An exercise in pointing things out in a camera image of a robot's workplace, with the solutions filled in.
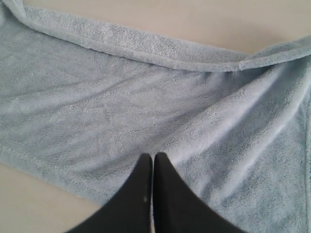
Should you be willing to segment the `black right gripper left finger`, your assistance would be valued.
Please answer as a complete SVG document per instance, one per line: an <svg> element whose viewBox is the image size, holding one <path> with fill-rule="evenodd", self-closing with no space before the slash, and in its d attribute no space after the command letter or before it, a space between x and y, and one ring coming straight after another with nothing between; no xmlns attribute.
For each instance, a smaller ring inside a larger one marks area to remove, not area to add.
<svg viewBox="0 0 311 233"><path fill-rule="evenodd" d="M149 233L153 161L140 155L133 171L116 194L69 233Z"/></svg>

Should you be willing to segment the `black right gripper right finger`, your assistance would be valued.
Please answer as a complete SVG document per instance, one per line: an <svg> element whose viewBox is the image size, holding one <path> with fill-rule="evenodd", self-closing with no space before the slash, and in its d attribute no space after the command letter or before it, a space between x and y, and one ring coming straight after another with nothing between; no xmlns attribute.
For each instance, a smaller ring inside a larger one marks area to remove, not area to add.
<svg viewBox="0 0 311 233"><path fill-rule="evenodd" d="M157 233L243 232L205 205L163 152L154 160L153 212Z"/></svg>

